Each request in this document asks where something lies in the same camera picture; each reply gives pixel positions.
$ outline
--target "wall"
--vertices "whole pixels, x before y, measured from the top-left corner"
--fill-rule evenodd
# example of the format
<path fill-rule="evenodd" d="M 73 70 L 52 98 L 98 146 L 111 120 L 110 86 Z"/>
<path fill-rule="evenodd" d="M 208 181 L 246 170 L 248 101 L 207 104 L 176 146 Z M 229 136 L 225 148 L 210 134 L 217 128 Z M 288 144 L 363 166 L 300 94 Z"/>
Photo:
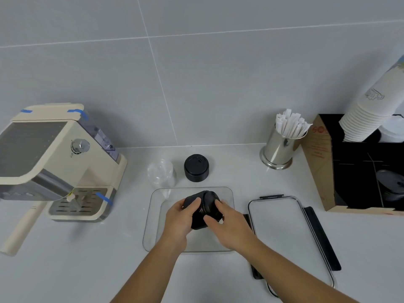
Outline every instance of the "wall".
<path fill-rule="evenodd" d="M 1 0 L 0 126 L 82 102 L 120 147 L 265 142 L 404 54 L 404 0 Z"/>

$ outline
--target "beige coffee machine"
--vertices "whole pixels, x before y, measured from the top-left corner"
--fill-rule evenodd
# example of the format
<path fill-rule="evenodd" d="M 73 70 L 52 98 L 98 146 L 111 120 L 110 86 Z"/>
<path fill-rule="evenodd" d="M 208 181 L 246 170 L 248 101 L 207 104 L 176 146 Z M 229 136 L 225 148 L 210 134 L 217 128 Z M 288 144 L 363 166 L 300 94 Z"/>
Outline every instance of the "beige coffee machine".
<path fill-rule="evenodd" d="M 55 221 L 105 219 L 126 164 L 82 104 L 21 110 L 0 134 L 0 198 L 34 202 L 0 252 L 15 255 L 44 208 Z"/>

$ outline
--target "canister base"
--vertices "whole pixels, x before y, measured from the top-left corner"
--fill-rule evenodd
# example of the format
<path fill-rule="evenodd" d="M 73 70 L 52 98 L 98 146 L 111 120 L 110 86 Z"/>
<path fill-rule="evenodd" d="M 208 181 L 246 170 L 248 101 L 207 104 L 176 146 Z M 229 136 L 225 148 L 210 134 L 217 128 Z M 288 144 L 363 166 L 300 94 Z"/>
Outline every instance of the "canister base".
<path fill-rule="evenodd" d="M 263 147 L 261 149 L 261 151 L 259 152 L 259 157 L 261 158 L 261 161 L 265 164 L 265 166 L 267 166 L 269 168 L 272 168 L 272 169 L 275 169 L 275 170 L 283 170 L 283 169 L 289 168 L 290 165 L 292 164 L 293 158 L 290 158 L 290 160 L 287 163 L 283 164 L 283 165 L 275 165 L 274 163 L 271 163 L 265 157 L 264 149 L 265 149 L 265 147 Z"/>

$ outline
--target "coffee machine knob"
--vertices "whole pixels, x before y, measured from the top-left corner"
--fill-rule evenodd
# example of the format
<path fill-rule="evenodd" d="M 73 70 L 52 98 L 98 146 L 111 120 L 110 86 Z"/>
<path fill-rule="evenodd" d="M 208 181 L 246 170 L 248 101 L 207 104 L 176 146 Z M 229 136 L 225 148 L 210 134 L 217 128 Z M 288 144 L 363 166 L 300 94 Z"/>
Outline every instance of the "coffee machine knob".
<path fill-rule="evenodd" d="M 87 152 L 90 149 L 90 143 L 85 139 L 74 139 L 72 141 L 72 151 L 75 154 Z"/>

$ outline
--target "metal canister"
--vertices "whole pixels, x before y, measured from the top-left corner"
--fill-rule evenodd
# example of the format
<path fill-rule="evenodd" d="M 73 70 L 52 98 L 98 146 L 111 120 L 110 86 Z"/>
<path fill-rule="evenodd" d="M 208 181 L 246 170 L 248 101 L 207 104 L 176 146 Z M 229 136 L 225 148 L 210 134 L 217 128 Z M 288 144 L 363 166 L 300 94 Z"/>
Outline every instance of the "metal canister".
<path fill-rule="evenodd" d="M 261 161 L 272 169 L 288 168 L 292 164 L 294 152 L 306 134 L 307 132 L 300 138 L 287 138 L 278 133 L 274 127 L 267 144 L 259 153 Z"/>

